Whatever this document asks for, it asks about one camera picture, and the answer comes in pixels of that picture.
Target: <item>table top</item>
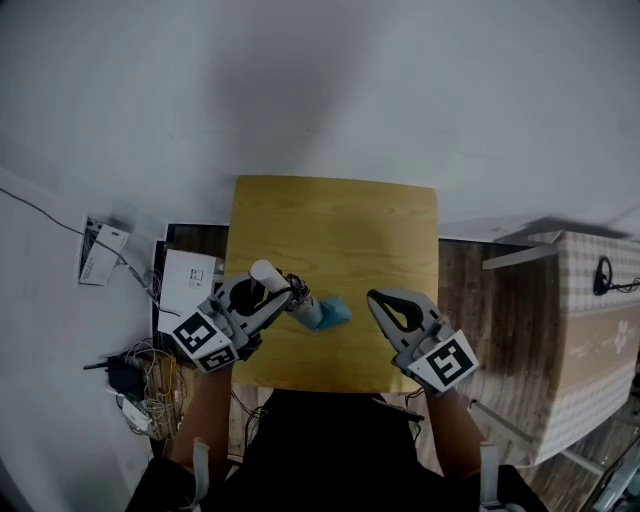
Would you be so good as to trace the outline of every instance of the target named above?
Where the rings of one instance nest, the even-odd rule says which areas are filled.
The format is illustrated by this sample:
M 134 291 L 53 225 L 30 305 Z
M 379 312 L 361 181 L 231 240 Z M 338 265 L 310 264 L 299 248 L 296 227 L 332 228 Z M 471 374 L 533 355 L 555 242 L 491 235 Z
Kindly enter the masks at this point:
M 241 176 L 226 275 L 268 259 L 299 275 L 319 299 L 340 296 L 348 323 L 311 332 L 283 314 L 263 344 L 234 367 L 240 384 L 323 392 L 403 392 L 418 385 L 369 308 L 371 288 L 406 288 L 438 299 L 438 228 L 432 189 L 326 178 Z

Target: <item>cable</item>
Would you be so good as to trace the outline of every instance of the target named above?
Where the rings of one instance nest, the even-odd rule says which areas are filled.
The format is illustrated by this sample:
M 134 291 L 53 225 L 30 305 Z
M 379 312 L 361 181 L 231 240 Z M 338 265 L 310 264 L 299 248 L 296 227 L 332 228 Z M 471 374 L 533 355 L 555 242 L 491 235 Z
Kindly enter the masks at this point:
M 266 414 L 270 411 L 270 409 L 265 409 L 263 406 L 260 406 L 255 408 L 254 410 L 251 410 L 240 401 L 240 399 L 233 392 L 233 390 L 231 391 L 231 396 L 236 402 L 238 402 L 238 405 L 240 406 L 240 408 L 249 415 L 249 417 L 247 418 L 247 422 L 244 425 L 244 452 L 246 453 L 247 448 L 249 447 L 250 439 L 253 438 L 253 432 L 258 426 L 258 423 L 260 423 L 260 420 L 266 416 Z M 253 428 L 251 429 L 251 433 L 249 433 L 249 425 L 251 424 L 251 421 L 254 418 L 257 418 L 258 421 L 253 425 Z
M 156 334 L 158 335 L 159 344 L 162 347 L 162 350 L 164 350 L 165 352 L 167 352 L 167 353 L 171 354 L 173 357 L 175 357 L 171 346 L 169 345 L 169 343 L 165 339 L 165 333 L 158 332 L 158 330 L 156 328 L 156 332 L 154 333 L 154 339 L 155 339 L 155 335 Z
M 21 197 L 18 197 L 15 194 L 12 194 L 11 192 L 9 192 L 8 190 L 5 190 L 2 187 L 0 187 L 0 192 L 8 195 L 9 197 L 12 197 L 13 199 L 15 199 L 16 201 L 18 201 L 20 203 L 26 204 L 27 206 L 29 206 L 29 207 L 33 208 L 34 210 L 40 212 L 42 215 L 47 217 L 54 224 L 57 224 L 61 228 L 64 228 L 67 231 L 71 231 L 72 233 L 75 233 L 76 235 L 80 235 L 84 239 L 85 234 L 82 231 L 78 231 L 77 229 L 74 229 L 74 228 L 72 228 L 70 226 L 67 226 L 66 224 L 63 224 L 62 222 L 60 222 L 56 218 L 54 218 L 51 215 L 49 215 L 45 210 L 43 210 L 39 206 L 36 206 L 35 204 L 27 201 L 26 199 L 22 199 Z M 131 266 L 131 264 L 125 259 L 125 257 L 122 256 L 119 252 L 114 251 L 111 247 L 103 244 L 102 242 L 100 242 L 98 240 L 94 240 L 94 243 L 98 244 L 100 247 L 103 247 L 103 248 L 107 249 L 109 252 L 112 252 L 113 254 L 115 254 L 118 257 L 118 260 L 119 260 L 118 263 L 121 261 L 122 264 L 126 265 L 129 268 L 129 271 L 131 272 L 131 274 L 133 275 L 135 280 L 138 281 L 138 283 L 140 283 L 140 286 L 142 286 L 142 288 L 147 293 L 147 295 L 149 295 L 149 297 L 151 297 L 151 301 L 158 308 L 159 311 L 162 311 L 163 313 L 168 313 L 168 314 L 171 314 L 171 315 L 175 315 L 175 316 L 180 316 L 178 313 L 174 313 L 172 311 L 165 311 L 165 310 L 160 308 L 160 304 L 158 303 L 157 297 L 154 295 L 155 292 L 153 291 L 153 286 L 154 286 L 155 283 L 154 283 L 153 280 L 152 280 L 152 283 L 151 283 L 151 287 L 148 286 L 144 282 L 144 280 L 140 277 L 140 274 L 138 274 L 136 269 L 133 268 Z M 86 246 L 86 243 L 84 243 L 84 245 L 83 245 L 83 251 L 85 251 L 85 250 L 88 250 L 88 248 Z
M 404 407 L 405 407 L 405 409 L 407 409 L 407 411 L 409 411 L 410 413 L 414 413 L 414 411 L 409 406 L 409 400 L 412 399 L 412 398 L 417 398 L 420 395 L 422 395 L 423 393 L 424 393 L 424 388 L 420 388 L 417 391 L 414 391 L 413 393 L 409 393 L 408 395 L 406 395 L 404 397 Z M 416 434 L 413 437 L 413 444 L 416 444 L 418 442 L 418 436 L 422 432 L 422 426 L 418 422 L 412 422 L 412 423 L 414 423 L 415 426 L 416 426 Z
M 127 353 L 125 354 L 125 360 L 129 360 L 132 363 L 136 362 L 136 358 L 140 354 L 152 352 L 153 360 L 149 364 L 149 368 L 144 370 L 145 373 L 145 387 L 144 393 L 145 398 L 144 401 L 139 404 L 139 406 L 153 419 L 154 423 L 158 426 L 166 426 L 169 425 L 172 421 L 171 412 L 176 408 L 180 408 L 178 410 L 178 414 L 182 411 L 182 404 L 187 395 L 186 392 L 186 384 L 184 382 L 184 378 L 182 374 L 178 370 L 178 366 L 173 364 L 172 372 L 171 372 L 171 380 L 169 382 L 169 386 L 166 392 L 160 393 L 157 392 L 156 398 L 151 398 L 146 396 L 147 390 L 149 388 L 149 384 L 151 382 L 151 372 L 156 364 L 156 352 L 163 354 L 167 357 L 170 357 L 175 360 L 175 357 L 167 351 L 155 348 L 149 341 L 153 338 L 145 338 L 134 345 L 132 345 Z M 173 379 L 175 376 L 176 382 L 179 384 L 179 388 L 175 389 L 173 385 Z M 166 401 L 173 394 L 173 399 L 170 401 Z

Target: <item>tangled wires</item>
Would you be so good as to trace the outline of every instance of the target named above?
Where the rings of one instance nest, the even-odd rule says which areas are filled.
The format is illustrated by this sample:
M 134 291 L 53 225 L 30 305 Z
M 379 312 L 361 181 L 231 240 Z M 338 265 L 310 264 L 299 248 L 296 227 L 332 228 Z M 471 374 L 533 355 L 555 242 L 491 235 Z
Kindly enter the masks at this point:
M 153 360 L 149 364 L 149 368 L 145 370 L 144 400 L 138 406 L 153 419 L 157 426 L 164 427 L 171 423 L 172 413 L 175 412 L 179 417 L 182 404 L 186 398 L 187 386 L 173 354 L 153 347 L 149 340 L 152 340 L 152 338 L 145 338 L 133 345 L 127 351 L 125 359 L 131 361 L 132 364 L 138 365 L 140 364 L 137 359 L 138 355 L 149 352 L 153 354 Z M 149 384 L 151 382 L 151 373 L 157 364 L 157 354 L 171 358 L 169 385 L 166 391 L 161 392 L 158 390 L 155 394 L 151 394 Z
M 408 395 L 406 395 L 404 397 L 404 407 L 405 407 L 405 409 L 407 411 L 415 414 L 415 411 L 413 411 L 411 409 L 411 407 L 409 406 L 409 400 L 411 400 L 412 398 L 417 398 L 420 395 L 422 395 L 423 393 L 424 393 L 424 388 L 420 388 L 417 391 L 414 391 L 413 393 L 409 393 Z M 413 444 L 415 444 L 418 441 L 418 436 L 420 435 L 420 432 L 422 432 L 422 427 L 420 426 L 420 423 L 418 423 L 418 422 L 415 422 L 413 424 L 416 426 L 416 433 L 415 433 L 415 436 L 413 437 Z
M 244 453 L 246 454 L 247 448 L 249 447 L 251 439 L 253 439 L 253 433 L 258 426 L 258 423 L 267 415 L 270 409 L 265 408 L 264 406 L 260 406 L 252 410 L 245 406 L 233 391 L 231 391 L 231 396 L 236 402 L 238 402 L 240 408 L 249 415 L 249 417 L 247 418 L 247 422 L 244 425 Z M 253 424 L 253 427 L 251 427 L 251 432 L 249 432 L 249 427 L 254 419 L 256 419 L 257 421 Z

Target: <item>wooden floor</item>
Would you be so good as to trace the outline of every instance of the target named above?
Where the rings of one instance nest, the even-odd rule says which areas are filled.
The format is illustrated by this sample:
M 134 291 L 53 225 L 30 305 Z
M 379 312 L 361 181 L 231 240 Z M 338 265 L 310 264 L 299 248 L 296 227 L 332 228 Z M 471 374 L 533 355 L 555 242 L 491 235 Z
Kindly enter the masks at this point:
M 220 244 L 194 241 L 201 238 L 190 228 L 188 236 L 176 232 L 175 248 L 211 248 L 219 256 Z M 555 355 L 557 293 L 554 285 L 558 267 L 554 258 L 524 265 L 481 270 L 482 260 L 518 250 L 503 245 L 440 242 L 439 307 L 454 328 L 463 329 L 480 361 L 481 368 L 458 387 L 468 398 L 485 405 L 532 434 L 548 385 Z M 234 386 L 236 395 L 249 409 L 262 405 L 269 389 Z M 385 398 L 404 406 L 404 397 Z M 636 404 L 629 403 L 627 415 Z M 417 440 L 421 462 L 439 471 L 424 397 L 413 399 L 413 410 L 423 414 L 422 432 Z M 230 419 L 229 452 L 244 452 L 248 414 L 235 401 Z M 590 460 L 614 460 L 631 442 L 634 427 L 609 420 L 574 446 Z M 493 442 L 506 448 L 500 438 L 485 431 Z M 531 488 L 550 510 L 579 510 L 591 493 L 597 478 L 577 464 L 557 455 L 535 468 L 521 470 Z

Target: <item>blue sponge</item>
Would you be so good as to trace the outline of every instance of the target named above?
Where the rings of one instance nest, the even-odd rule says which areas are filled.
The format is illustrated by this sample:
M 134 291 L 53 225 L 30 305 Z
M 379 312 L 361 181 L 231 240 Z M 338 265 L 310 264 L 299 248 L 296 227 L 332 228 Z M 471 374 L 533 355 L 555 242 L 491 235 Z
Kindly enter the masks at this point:
M 320 301 L 320 309 L 322 309 L 322 320 L 312 331 L 322 331 L 329 327 L 347 323 L 353 316 L 342 297 L 333 297 Z

